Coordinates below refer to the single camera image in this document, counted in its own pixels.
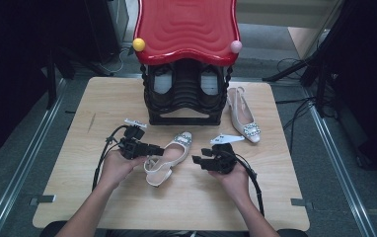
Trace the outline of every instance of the black shoe rack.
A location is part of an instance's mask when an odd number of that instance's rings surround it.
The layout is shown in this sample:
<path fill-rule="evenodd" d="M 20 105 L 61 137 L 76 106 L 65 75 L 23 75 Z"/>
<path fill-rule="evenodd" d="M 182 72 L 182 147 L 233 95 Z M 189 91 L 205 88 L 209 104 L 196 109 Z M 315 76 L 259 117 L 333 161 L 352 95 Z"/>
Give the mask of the black shoe rack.
<path fill-rule="evenodd" d="M 231 79 L 232 67 L 224 68 L 200 61 L 184 58 L 162 65 L 144 64 L 140 67 L 144 84 L 144 99 L 149 112 L 149 122 L 153 125 L 219 125 L 222 111 L 226 105 L 227 89 Z M 165 93 L 155 90 L 156 79 L 164 74 L 171 75 L 171 87 Z M 216 93 L 206 93 L 202 87 L 204 76 L 216 78 L 211 83 Z M 188 108 L 205 116 L 199 118 L 173 118 L 166 116 L 176 110 Z"/>

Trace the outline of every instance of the wooden tabletop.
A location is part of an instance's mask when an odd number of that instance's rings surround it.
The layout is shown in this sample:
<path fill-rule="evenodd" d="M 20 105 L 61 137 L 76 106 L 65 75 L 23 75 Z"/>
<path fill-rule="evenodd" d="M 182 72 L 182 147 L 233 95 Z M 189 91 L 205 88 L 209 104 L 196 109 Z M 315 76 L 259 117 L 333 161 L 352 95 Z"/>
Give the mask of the wooden tabletop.
<path fill-rule="evenodd" d="M 302 195 L 271 88 L 266 83 L 230 82 L 230 87 L 238 86 L 246 89 L 245 98 L 262 130 L 262 140 L 258 144 L 238 141 L 232 146 L 258 173 L 265 218 L 275 229 L 307 230 L 305 207 L 291 204 L 292 198 Z M 195 112 L 182 109 L 173 116 L 189 114 Z M 135 168 L 113 192 L 100 228 L 247 230 L 219 183 L 191 159 L 191 155 L 201 155 L 201 148 L 211 148 L 209 141 L 217 135 L 239 135 L 232 126 L 228 106 L 218 126 L 149 125 L 141 79 L 99 77 L 92 78 L 87 86 L 44 191 L 44 195 L 56 195 L 56 200 L 38 205 L 34 226 L 42 228 L 75 213 L 91 192 L 106 137 L 125 119 L 148 124 L 143 142 L 164 147 L 176 134 L 189 131 L 192 146 L 188 158 L 173 168 L 171 177 L 159 188 L 146 182 L 143 167 Z M 120 131 L 116 139 L 122 136 Z M 251 182 L 250 194 L 258 205 Z"/>

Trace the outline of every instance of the person's left hand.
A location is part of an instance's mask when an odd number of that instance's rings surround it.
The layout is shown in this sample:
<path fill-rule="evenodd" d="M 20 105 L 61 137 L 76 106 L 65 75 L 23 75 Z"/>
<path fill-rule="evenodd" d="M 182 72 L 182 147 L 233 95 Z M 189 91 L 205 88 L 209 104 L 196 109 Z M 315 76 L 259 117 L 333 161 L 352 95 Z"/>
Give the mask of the person's left hand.
<path fill-rule="evenodd" d="M 146 159 L 146 157 L 137 157 L 127 160 L 119 150 L 110 151 L 105 158 L 99 185 L 107 186 L 114 190 L 133 171 L 134 167 L 142 164 Z"/>

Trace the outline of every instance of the beige sandal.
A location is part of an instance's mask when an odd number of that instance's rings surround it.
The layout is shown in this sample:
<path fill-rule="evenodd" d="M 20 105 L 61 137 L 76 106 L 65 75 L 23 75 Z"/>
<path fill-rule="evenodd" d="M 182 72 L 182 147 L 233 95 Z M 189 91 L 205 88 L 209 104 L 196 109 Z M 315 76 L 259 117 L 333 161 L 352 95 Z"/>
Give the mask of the beige sandal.
<path fill-rule="evenodd" d="M 184 161 L 191 147 L 191 133 L 178 134 L 164 148 L 162 156 L 151 156 L 144 163 L 146 181 L 154 187 L 160 186 L 172 173 L 171 168 Z"/>
<path fill-rule="evenodd" d="M 244 99 L 243 87 L 228 89 L 228 105 L 231 107 L 232 124 L 242 135 L 250 141 L 260 141 L 260 128 L 256 124 L 247 102 Z"/>

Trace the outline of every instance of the yellow ball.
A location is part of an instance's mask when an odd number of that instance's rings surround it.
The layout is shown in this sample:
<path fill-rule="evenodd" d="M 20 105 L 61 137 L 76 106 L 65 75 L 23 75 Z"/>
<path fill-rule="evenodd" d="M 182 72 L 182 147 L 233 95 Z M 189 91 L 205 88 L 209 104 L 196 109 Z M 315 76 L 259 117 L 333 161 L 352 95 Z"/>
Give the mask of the yellow ball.
<path fill-rule="evenodd" d="M 132 45 L 135 51 L 142 51 L 145 48 L 145 41 L 141 38 L 136 38 L 133 40 Z"/>

